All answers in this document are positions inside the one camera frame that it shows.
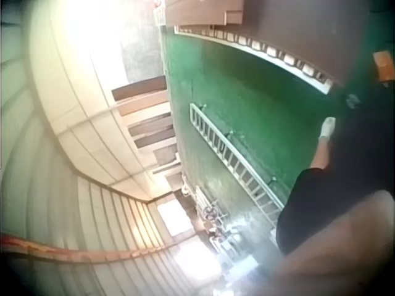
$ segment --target white railing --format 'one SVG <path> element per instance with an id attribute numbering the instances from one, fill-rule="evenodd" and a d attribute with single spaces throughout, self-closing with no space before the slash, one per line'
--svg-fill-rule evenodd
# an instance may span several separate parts
<path id="1" fill-rule="evenodd" d="M 193 126 L 247 192 L 268 222 L 276 227 L 278 215 L 284 207 L 283 203 L 200 108 L 191 104 L 189 115 Z"/>

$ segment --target window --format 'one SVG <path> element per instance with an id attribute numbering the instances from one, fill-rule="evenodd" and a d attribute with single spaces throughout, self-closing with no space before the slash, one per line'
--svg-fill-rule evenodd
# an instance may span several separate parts
<path id="1" fill-rule="evenodd" d="M 192 228 L 191 220 L 177 199 L 159 205 L 158 211 L 171 236 L 176 236 Z"/>

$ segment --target person's leg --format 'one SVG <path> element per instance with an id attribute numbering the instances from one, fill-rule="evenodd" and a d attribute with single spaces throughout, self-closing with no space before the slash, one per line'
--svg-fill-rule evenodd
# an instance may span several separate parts
<path id="1" fill-rule="evenodd" d="M 321 134 L 318 138 L 318 146 L 314 158 L 311 161 L 310 168 L 324 169 L 328 166 L 329 158 L 329 141 L 335 130 L 335 118 L 326 117 L 321 127 Z"/>

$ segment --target bright window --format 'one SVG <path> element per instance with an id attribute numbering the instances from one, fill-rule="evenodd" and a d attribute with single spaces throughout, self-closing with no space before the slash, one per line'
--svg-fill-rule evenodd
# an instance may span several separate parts
<path id="1" fill-rule="evenodd" d="M 175 260 L 188 276 L 198 281 L 218 276 L 221 273 L 220 263 L 202 242 L 182 245 Z"/>
<path id="2" fill-rule="evenodd" d="M 176 236 L 192 228 L 191 220 L 189 220 L 177 199 L 159 205 L 158 211 L 172 236 Z"/>

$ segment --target brown wooden beam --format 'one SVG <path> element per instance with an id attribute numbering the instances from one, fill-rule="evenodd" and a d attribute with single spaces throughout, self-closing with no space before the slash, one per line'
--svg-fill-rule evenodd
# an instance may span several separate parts
<path id="1" fill-rule="evenodd" d="M 158 76 L 113 89 L 112 95 L 115 101 L 118 102 L 128 97 L 139 96 L 140 94 L 147 94 L 154 91 L 164 91 L 166 89 L 166 77 Z"/>

